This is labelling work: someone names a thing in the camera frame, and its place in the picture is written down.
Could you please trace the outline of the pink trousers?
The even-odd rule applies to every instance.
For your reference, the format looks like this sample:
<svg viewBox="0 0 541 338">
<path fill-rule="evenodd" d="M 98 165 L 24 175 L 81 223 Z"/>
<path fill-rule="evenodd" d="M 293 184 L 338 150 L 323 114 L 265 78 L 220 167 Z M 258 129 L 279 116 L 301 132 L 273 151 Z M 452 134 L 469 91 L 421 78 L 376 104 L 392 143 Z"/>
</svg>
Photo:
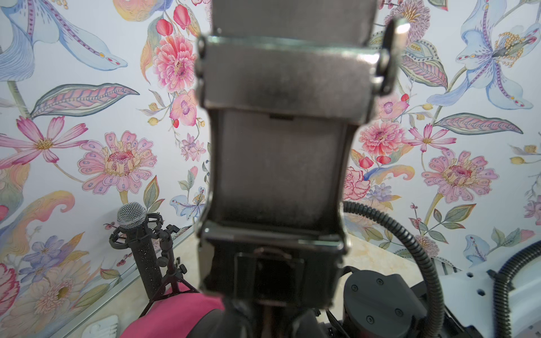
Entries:
<svg viewBox="0 0 541 338">
<path fill-rule="evenodd" d="M 156 302 L 142 318 L 131 323 L 121 337 L 187 337 L 211 311 L 222 311 L 222 301 L 201 293 L 189 293 L 180 283 L 181 294 Z"/>
</svg>

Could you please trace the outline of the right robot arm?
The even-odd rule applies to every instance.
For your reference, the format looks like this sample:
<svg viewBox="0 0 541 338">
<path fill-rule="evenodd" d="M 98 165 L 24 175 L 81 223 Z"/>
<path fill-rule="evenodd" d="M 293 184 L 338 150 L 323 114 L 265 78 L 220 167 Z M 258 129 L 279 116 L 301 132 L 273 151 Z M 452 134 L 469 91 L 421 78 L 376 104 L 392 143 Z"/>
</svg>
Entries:
<svg viewBox="0 0 541 338">
<path fill-rule="evenodd" d="M 328 315 L 329 337 L 539 337 L 540 243 L 487 268 L 438 275 L 419 241 L 389 215 L 348 201 L 348 214 L 389 230 L 419 267 L 409 287 L 399 275 L 347 266 L 343 315 Z"/>
</svg>

